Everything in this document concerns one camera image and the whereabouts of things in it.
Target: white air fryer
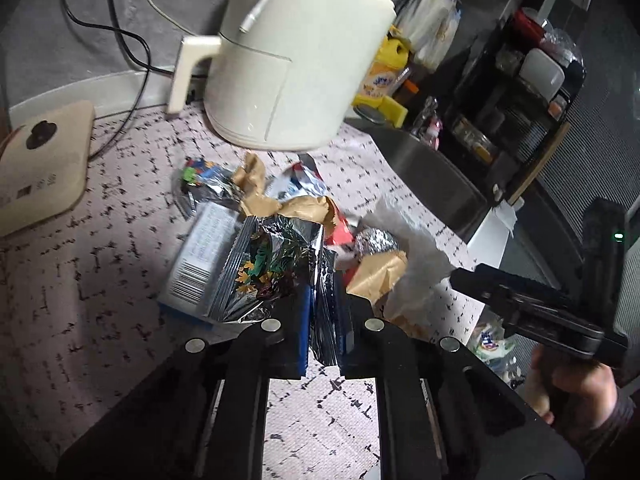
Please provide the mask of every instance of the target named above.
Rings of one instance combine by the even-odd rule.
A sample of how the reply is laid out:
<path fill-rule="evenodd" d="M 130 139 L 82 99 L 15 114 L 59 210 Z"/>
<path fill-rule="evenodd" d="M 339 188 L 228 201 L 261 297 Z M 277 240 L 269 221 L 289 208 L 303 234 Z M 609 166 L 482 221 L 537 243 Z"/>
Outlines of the white air fryer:
<path fill-rule="evenodd" d="M 213 57 L 204 105 L 226 140 L 309 150 L 337 134 L 395 18 L 391 0 L 230 0 L 219 36 L 187 36 L 167 113 Z"/>

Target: plastic wrap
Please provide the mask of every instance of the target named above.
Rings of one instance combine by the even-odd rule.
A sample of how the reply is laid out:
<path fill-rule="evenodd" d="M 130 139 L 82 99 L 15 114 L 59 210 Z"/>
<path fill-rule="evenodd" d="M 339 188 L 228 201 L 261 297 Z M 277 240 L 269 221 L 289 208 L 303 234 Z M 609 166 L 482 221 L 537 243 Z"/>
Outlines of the plastic wrap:
<path fill-rule="evenodd" d="M 415 53 L 414 62 L 423 65 L 429 72 L 435 72 L 447 55 L 460 24 L 460 11 L 453 7 L 442 20 L 438 31 Z"/>
<path fill-rule="evenodd" d="M 540 48 L 555 59 L 560 65 L 567 68 L 572 61 L 577 61 L 584 67 L 584 59 L 574 40 L 561 28 L 545 34 L 540 43 Z"/>

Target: beige router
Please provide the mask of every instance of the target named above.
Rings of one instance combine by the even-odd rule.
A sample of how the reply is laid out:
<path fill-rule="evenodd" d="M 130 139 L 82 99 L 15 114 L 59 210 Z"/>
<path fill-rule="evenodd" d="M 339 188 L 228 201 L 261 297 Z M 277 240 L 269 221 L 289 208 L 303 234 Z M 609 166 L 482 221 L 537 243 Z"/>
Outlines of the beige router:
<path fill-rule="evenodd" d="M 0 237 L 73 207 L 86 187 L 94 105 L 30 119 L 0 145 Z"/>

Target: brown paper bag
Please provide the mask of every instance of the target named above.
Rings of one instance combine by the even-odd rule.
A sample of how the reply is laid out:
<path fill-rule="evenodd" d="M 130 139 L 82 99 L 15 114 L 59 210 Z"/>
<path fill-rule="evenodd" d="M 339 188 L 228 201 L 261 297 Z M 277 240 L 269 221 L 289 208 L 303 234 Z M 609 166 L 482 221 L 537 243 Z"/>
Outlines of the brown paper bag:
<path fill-rule="evenodd" d="M 329 202 L 325 196 L 297 196 L 282 204 L 278 213 L 288 218 L 302 218 L 324 224 L 329 209 Z"/>
<path fill-rule="evenodd" d="M 368 254 L 347 285 L 347 293 L 376 303 L 398 282 L 406 270 L 404 251 Z"/>
<path fill-rule="evenodd" d="M 247 216 L 271 216 L 280 209 L 280 202 L 254 191 L 240 201 L 240 209 Z"/>
<path fill-rule="evenodd" d="M 413 337 L 414 339 L 422 339 L 424 341 L 428 341 L 431 337 L 431 333 L 427 328 L 411 323 L 405 316 L 400 315 L 393 319 L 386 320 L 390 321 L 396 326 L 399 326 L 405 334 L 407 334 L 409 337 Z"/>
<path fill-rule="evenodd" d="M 238 166 L 231 176 L 231 180 L 245 193 L 264 192 L 266 170 L 264 163 L 255 153 L 248 152 L 244 155 L 244 164 Z"/>

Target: barcode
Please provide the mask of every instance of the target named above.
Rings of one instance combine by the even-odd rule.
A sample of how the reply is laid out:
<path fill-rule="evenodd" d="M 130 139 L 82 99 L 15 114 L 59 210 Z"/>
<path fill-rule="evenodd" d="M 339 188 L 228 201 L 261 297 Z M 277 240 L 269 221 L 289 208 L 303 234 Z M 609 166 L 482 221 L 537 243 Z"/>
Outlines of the barcode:
<path fill-rule="evenodd" d="M 180 300 L 198 304 L 209 280 L 209 273 L 183 262 L 171 287 L 171 294 Z"/>

